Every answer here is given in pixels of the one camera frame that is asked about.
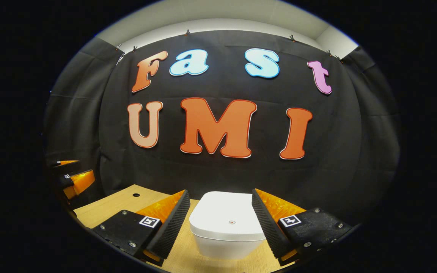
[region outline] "pink letter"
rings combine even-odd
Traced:
[[[314,83],[316,87],[326,95],[332,92],[332,88],[329,85],[326,85],[325,75],[328,76],[328,71],[321,67],[321,63],[319,61],[308,62],[308,67],[313,69],[313,77]]]

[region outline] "ceiling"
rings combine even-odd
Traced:
[[[211,18],[267,23],[313,40],[329,27],[318,17],[279,0],[163,0],[121,19],[97,37],[117,46],[163,26]]]

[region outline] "black fabric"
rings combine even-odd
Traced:
[[[277,77],[251,77],[244,66],[246,50],[262,48],[279,55]],[[174,77],[175,57],[186,50],[208,52],[208,70],[200,75]],[[131,88],[137,63],[166,50],[151,85],[137,93]],[[104,92],[99,119],[101,175],[106,194],[137,184],[172,194],[186,188],[190,198],[208,191],[250,193],[253,188],[309,209],[321,206],[352,225],[360,222],[389,185],[399,157],[395,128],[397,112],[391,91],[374,62],[361,50],[344,64],[328,53],[279,36],[251,31],[205,31],[175,36],[127,53],[113,70]],[[309,61],[329,71],[330,95],[321,93]],[[185,154],[185,112],[181,100],[205,98],[215,118],[234,99],[251,100],[257,111],[250,122],[247,159],[208,154]],[[159,140],[145,149],[129,135],[129,104],[163,102]],[[288,138],[286,110],[309,110],[313,119],[305,137],[305,157],[284,160],[279,152]],[[142,135],[149,115],[140,113]],[[225,138],[219,147],[223,147]]]
[[[99,39],[88,42],[57,79],[44,117],[45,160],[78,160],[96,181],[71,201],[82,206],[104,197],[99,177],[98,122],[104,87],[122,51]]]

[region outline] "white container lid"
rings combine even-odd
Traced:
[[[252,207],[252,194],[205,193],[189,221],[193,234],[209,239],[243,242],[266,238]]]

